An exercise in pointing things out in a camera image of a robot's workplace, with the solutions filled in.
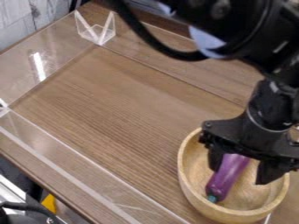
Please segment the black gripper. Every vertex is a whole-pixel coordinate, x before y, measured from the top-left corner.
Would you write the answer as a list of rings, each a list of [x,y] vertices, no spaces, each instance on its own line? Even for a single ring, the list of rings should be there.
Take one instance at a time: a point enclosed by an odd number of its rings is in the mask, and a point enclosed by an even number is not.
[[[260,161],[257,184],[268,185],[290,171],[299,170],[299,143],[290,128],[262,125],[247,108],[235,118],[202,124],[199,142],[209,149],[209,165],[217,172],[226,154],[239,154]]]

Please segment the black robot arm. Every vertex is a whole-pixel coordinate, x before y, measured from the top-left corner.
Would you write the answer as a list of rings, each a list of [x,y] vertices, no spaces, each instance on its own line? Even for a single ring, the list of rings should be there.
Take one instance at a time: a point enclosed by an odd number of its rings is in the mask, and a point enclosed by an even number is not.
[[[227,153],[260,161],[257,183],[266,185],[299,169],[299,9],[289,0],[157,0],[166,15],[190,26],[202,54],[242,60],[265,76],[245,112],[202,125],[210,168]]]

